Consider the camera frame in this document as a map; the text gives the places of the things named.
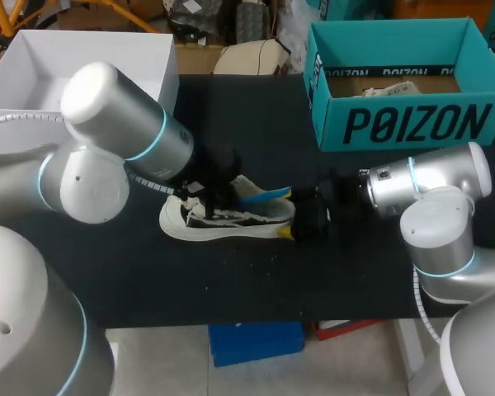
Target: white sneaker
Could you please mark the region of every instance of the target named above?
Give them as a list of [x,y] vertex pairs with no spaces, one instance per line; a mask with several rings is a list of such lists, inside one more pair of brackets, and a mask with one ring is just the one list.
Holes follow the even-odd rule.
[[[245,176],[232,181],[240,199],[256,196],[263,189]],[[159,225],[167,235],[183,241],[204,242],[226,237],[279,238],[277,230],[291,224],[295,206],[284,197],[250,204],[247,211],[214,210],[205,217],[205,205],[199,198],[181,200],[169,196],[159,214]]]
[[363,91],[363,97],[397,97],[401,95],[421,95],[414,82],[405,81],[384,89],[369,88]]

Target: floor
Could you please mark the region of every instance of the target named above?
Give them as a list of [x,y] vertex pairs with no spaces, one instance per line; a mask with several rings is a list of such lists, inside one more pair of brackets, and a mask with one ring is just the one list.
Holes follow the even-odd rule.
[[391,322],[302,352],[215,368],[206,326],[118,329],[113,396],[405,396],[403,363]]

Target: black tabletop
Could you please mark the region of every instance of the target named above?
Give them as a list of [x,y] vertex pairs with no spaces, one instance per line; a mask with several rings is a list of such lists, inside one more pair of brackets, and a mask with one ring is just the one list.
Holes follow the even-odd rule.
[[[181,76],[175,117],[210,146],[237,149],[243,173],[262,188],[312,185],[328,167],[350,173],[418,153],[320,153],[300,76]],[[495,248],[495,144],[484,151],[493,193],[477,204],[474,236]],[[40,249],[106,328],[418,317],[397,219],[342,230],[345,249],[336,238],[187,243],[159,228],[164,200],[133,185],[107,224],[47,213],[4,225]],[[458,309],[427,301],[429,316]]]

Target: white box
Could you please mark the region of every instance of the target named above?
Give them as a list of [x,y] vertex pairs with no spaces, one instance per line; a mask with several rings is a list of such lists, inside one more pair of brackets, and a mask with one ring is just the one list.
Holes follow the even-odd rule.
[[[82,66],[95,61],[113,64],[168,112],[174,111],[179,79],[172,35],[23,30],[0,61],[0,116],[59,116],[66,82]],[[0,153],[60,144],[69,137],[62,123],[7,122],[0,124]]]

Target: shoe sole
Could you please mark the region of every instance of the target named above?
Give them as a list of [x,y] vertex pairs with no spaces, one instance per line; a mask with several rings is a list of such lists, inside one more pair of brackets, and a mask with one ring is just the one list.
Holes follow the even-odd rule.
[[191,242],[205,242],[214,239],[243,237],[243,238],[279,238],[277,229],[290,222],[266,225],[252,225],[235,228],[191,229],[186,226],[182,217],[181,206],[167,200],[159,213],[159,226],[165,234],[175,239]]

